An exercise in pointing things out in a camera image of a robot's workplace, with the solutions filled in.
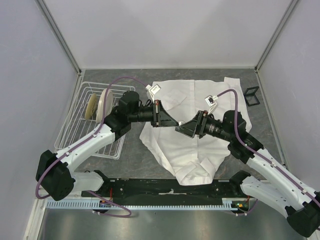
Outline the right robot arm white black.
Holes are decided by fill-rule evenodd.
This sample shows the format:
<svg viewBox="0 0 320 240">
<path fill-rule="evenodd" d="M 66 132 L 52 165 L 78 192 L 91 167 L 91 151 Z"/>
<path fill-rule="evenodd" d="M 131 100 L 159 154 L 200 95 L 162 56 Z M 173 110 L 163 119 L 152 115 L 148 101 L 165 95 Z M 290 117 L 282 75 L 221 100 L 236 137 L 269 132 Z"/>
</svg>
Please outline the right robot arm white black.
<svg viewBox="0 0 320 240">
<path fill-rule="evenodd" d="M 284 216 L 298 234 L 310 237 L 320 228 L 320 193 L 308 186 L 275 160 L 256 138 L 246 131 L 246 121 L 240 112 L 228 110 L 218 120 L 207 111 L 175 127 L 175 131 L 190 138 L 206 135 L 227 141 L 231 155 L 266 178 L 264 184 L 244 171 L 235 174 L 229 191 L 235 197 L 254 197 Z"/>
</svg>

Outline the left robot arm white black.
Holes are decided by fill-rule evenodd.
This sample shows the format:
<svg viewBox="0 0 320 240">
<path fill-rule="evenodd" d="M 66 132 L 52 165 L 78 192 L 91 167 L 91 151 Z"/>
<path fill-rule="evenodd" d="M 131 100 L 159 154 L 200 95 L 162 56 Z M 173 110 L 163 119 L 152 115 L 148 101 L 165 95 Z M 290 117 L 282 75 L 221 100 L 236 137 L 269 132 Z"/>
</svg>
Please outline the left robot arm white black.
<svg viewBox="0 0 320 240">
<path fill-rule="evenodd" d="M 155 128 L 178 126 L 178 122 L 167 113 L 160 100 L 142 105 L 137 92 L 126 91 L 117 106 L 94 130 L 64 149 L 55 153 L 46 150 L 41 154 L 35 176 L 36 197 L 41 198 L 39 188 L 43 188 L 55 201 L 73 192 L 83 191 L 94 192 L 99 197 L 106 196 L 110 191 L 106 176 L 98 170 L 75 170 L 95 152 L 124 136 L 131 129 L 132 123 L 150 123 Z"/>
</svg>

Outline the white shirt garment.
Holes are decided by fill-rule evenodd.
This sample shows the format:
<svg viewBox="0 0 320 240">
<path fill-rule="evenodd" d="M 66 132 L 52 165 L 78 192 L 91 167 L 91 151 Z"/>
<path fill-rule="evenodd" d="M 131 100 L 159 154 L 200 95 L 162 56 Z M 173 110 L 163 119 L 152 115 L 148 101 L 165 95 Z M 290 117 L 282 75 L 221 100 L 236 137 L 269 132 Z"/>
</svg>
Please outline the white shirt garment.
<svg viewBox="0 0 320 240">
<path fill-rule="evenodd" d="M 205 101 L 207 96 L 234 89 L 238 94 L 238 111 L 246 121 L 246 131 L 252 128 L 238 78 L 225 77 L 222 82 L 176 79 L 155 81 L 153 85 L 159 85 L 160 90 L 155 98 L 161 100 L 168 114 L 176 121 L 185 123 L 199 110 L 209 108 Z M 183 186 L 212 183 L 221 163 L 231 154 L 229 143 L 222 139 L 209 135 L 190 138 L 175 131 L 173 127 L 152 127 L 148 122 L 139 138 L 157 162 Z"/>
</svg>

